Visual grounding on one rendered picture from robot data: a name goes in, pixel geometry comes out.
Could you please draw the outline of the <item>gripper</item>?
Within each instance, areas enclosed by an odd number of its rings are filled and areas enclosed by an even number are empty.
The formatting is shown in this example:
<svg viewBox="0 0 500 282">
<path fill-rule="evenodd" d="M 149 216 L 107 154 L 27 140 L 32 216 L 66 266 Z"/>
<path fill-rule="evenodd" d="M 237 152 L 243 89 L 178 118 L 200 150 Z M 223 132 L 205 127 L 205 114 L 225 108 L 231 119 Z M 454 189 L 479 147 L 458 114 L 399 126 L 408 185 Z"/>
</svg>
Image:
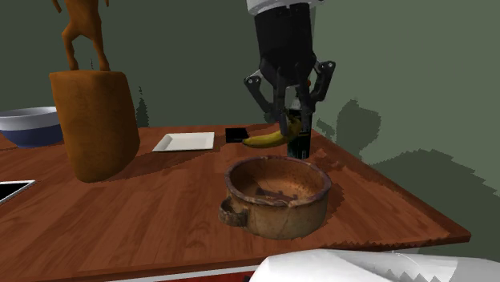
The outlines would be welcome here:
<svg viewBox="0 0 500 282">
<path fill-rule="evenodd" d="M 279 6 L 254 17 L 260 53 L 259 69 L 244 79 L 244 85 L 260 109 L 271 114 L 280 125 L 280 133 L 288 134 L 285 109 L 286 81 L 298 81 L 296 94 L 301 105 L 301 122 L 310 126 L 316 103 L 324 101 L 336 68 L 334 61 L 317 61 L 313 52 L 310 6 L 298 2 Z M 311 71 L 317 74 L 312 91 L 308 86 Z M 276 81 L 272 102 L 260 91 L 264 77 Z"/>
</svg>

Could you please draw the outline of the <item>black bottle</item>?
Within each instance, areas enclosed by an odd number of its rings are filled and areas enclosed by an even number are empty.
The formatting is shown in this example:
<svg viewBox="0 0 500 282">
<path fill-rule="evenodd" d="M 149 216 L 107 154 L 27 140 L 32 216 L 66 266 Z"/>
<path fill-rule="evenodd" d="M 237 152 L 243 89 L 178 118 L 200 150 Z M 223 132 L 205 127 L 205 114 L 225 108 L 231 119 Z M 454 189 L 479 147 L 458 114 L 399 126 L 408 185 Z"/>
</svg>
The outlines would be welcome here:
<svg viewBox="0 0 500 282">
<path fill-rule="evenodd" d="M 299 135 L 288 143 L 288 157 L 296 159 L 307 159 L 310 152 L 312 115 L 308 114 L 303 120 L 303 110 L 300 100 L 295 98 L 289 108 L 289 114 L 301 121 L 302 127 Z"/>
</svg>

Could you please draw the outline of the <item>yellow banana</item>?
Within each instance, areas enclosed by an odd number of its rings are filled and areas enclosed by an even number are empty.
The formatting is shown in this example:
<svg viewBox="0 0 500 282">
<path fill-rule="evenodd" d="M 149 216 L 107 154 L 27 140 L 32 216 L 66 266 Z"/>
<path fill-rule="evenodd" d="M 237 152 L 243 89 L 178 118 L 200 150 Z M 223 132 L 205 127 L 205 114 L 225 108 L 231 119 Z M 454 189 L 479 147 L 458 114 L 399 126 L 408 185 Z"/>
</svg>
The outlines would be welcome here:
<svg viewBox="0 0 500 282">
<path fill-rule="evenodd" d="M 258 135 L 246 138 L 242 144 L 252 148 L 270 148 L 284 145 L 295 139 L 301 131 L 302 123 L 296 118 L 289 116 L 287 133 L 283 135 L 280 130 L 266 135 Z"/>
</svg>

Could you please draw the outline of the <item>black square block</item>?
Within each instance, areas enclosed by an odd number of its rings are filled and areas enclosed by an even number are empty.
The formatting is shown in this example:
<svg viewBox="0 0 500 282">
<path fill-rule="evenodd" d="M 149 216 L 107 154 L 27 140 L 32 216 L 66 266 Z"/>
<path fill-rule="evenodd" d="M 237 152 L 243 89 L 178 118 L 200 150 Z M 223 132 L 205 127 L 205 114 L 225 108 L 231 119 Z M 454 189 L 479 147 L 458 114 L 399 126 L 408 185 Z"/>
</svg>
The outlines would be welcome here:
<svg viewBox="0 0 500 282">
<path fill-rule="evenodd" d="M 244 127 L 230 127 L 225 129 L 225 139 L 227 143 L 242 143 L 249 134 Z"/>
</svg>

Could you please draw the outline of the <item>white square plate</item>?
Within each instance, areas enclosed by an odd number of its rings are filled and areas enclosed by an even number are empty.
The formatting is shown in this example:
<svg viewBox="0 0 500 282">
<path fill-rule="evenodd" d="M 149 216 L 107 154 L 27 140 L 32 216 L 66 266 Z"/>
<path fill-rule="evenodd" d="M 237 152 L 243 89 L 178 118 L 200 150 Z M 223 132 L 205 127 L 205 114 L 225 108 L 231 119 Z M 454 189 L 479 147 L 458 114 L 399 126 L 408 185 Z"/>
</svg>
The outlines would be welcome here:
<svg viewBox="0 0 500 282">
<path fill-rule="evenodd" d="M 153 151 L 211 150 L 214 138 L 214 132 L 169 133 L 157 143 Z"/>
</svg>

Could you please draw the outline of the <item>brown wooden table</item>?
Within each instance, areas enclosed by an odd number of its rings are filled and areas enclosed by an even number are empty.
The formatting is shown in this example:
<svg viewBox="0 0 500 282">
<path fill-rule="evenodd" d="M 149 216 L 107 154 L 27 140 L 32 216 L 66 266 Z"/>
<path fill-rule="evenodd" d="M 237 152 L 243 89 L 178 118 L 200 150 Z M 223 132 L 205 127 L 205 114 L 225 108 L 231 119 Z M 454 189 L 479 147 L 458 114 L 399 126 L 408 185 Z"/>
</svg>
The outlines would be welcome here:
<svg viewBox="0 0 500 282">
<path fill-rule="evenodd" d="M 65 147 L 17 148 L 0 135 L 0 180 L 33 185 L 0 204 L 0 282 L 102 282 L 250 266 L 314 248 L 388 251 L 465 243 L 470 233 L 319 133 L 310 161 L 333 181 L 313 234 L 269 240 L 222 224 L 224 171 L 258 150 L 212 128 L 210 151 L 154 152 L 165 127 L 140 130 L 114 178 L 75 178 Z"/>
</svg>

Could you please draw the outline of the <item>brown figure on round base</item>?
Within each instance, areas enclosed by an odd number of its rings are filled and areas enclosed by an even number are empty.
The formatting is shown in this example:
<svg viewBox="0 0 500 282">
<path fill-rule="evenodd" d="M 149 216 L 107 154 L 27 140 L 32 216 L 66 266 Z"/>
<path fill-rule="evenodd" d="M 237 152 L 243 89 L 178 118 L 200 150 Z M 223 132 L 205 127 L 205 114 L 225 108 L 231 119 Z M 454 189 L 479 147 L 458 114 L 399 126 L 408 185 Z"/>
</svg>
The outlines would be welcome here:
<svg viewBox="0 0 500 282">
<path fill-rule="evenodd" d="M 99 0 L 63 0 L 62 32 L 69 69 L 49 74 L 67 156 L 78 180 L 95 183 L 121 172 L 136 156 L 139 132 L 127 77 L 112 71 L 103 45 Z M 98 70 L 82 70 L 73 41 L 90 39 Z"/>
</svg>

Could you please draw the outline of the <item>blue and white bowl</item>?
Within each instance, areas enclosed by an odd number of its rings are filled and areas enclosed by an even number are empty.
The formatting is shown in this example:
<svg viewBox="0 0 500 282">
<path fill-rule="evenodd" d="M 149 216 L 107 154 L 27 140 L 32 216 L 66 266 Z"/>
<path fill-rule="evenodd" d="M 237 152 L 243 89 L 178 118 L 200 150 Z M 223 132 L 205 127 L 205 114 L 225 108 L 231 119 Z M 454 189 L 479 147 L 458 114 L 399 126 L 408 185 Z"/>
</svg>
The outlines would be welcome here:
<svg viewBox="0 0 500 282">
<path fill-rule="evenodd" d="M 63 141 L 56 107 L 0 111 L 0 133 L 17 147 L 44 147 Z"/>
</svg>

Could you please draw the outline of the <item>black tablet with white frame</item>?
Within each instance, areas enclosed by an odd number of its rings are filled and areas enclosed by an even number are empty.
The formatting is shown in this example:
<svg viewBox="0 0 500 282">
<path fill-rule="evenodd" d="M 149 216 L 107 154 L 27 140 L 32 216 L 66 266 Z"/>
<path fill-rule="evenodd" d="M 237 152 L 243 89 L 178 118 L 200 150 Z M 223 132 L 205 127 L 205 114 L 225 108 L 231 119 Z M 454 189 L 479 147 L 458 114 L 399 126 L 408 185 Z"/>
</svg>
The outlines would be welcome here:
<svg viewBox="0 0 500 282">
<path fill-rule="evenodd" d="M 25 191 L 36 183 L 34 179 L 0 181 L 0 205 L 14 198 L 17 194 Z"/>
</svg>

